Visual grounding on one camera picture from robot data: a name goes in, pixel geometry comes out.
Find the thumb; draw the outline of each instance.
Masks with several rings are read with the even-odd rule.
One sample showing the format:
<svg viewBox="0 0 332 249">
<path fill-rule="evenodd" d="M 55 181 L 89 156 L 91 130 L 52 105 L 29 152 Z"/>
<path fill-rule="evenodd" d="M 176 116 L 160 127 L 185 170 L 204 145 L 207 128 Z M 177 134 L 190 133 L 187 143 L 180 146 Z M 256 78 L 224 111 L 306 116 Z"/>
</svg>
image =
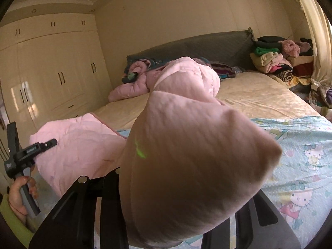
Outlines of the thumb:
<svg viewBox="0 0 332 249">
<path fill-rule="evenodd" d="M 29 179 L 30 177 L 27 176 L 18 177 L 10 187 L 10 193 L 19 192 L 21 187 L 28 183 Z"/>
</svg>

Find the white wardrobe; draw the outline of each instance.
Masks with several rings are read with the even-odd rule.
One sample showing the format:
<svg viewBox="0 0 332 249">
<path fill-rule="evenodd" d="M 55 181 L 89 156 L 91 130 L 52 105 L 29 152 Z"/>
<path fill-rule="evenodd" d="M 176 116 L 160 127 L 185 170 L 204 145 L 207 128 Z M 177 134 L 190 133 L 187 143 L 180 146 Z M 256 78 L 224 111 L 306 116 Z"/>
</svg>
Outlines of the white wardrobe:
<svg viewBox="0 0 332 249">
<path fill-rule="evenodd" d="M 0 82 L 23 147 L 46 122 L 107 104 L 112 87 L 94 15 L 42 15 L 1 27 Z"/>
</svg>

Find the gray handle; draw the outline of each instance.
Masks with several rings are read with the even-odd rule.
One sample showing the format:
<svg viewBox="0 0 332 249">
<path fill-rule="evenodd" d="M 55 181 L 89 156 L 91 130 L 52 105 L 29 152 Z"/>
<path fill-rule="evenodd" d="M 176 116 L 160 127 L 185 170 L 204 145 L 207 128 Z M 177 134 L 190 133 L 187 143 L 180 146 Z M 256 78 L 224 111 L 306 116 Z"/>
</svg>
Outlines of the gray handle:
<svg viewBox="0 0 332 249">
<path fill-rule="evenodd" d="M 30 174 L 30 168 L 26 168 L 23 173 L 17 174 L 15 178 L 20 176 L 30 176 Z M 26 208 L 29 217 L 35 218 L 38 214 L 40 214 L 40 209 L 38 207 L 38 202 L 29 193 L 29 186 L 27 184 L 22 186 L 20 189 L 20 193 L 22 196 L 23 205 Z"/>
</svg>

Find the pile of clothes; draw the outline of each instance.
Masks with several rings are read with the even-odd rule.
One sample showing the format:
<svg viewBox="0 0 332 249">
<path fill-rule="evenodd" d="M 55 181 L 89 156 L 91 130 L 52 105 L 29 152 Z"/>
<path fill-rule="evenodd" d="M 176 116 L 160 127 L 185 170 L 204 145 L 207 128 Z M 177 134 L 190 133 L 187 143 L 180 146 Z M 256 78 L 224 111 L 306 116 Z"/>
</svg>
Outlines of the pile of clothes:
<svg viewBox="0 0 332 249">
<path fill-rule="evenodd" d="M 210 62 L 203 57 L 191 57 L 196 63 L 209 66 L 214 69 L 220 81 L 234 78 L 236 73 L 245 70 L 240 67 L 230 67 L 222 62 Z M 146 93 L 154 87 L 161 72 L 170 64 L 171 60 L 160 60 L 147 57 L 129 59 L 122 77 L 123 84 L 109 93 L 109 102 L 137 97 Z"/>
<path fill-rule="evenodd" d="M 311 39 L 299 42 L 280 36 L 263 36 L 255 42 L 256 49 L 250 54 L 253 64 L 260 72 L 292 90 L 304 100 L 310 91 L 313 73 L 313 48 Z"/>
</svg>

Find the curtain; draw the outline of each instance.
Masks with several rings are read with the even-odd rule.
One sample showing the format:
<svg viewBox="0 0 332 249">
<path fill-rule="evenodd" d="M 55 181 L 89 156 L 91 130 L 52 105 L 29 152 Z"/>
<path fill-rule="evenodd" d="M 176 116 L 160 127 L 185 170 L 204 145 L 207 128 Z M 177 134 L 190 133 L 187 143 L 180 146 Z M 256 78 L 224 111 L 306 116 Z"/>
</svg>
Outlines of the curtain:
<svg viewBox="0 0 332 249">
<path fill-rule="evenodd" d="M 331 24 L 316 0 L 299 0 L 307 18 L 314 48 L 313 90 L 325 93 L 332 86 Z"/>
</svg>

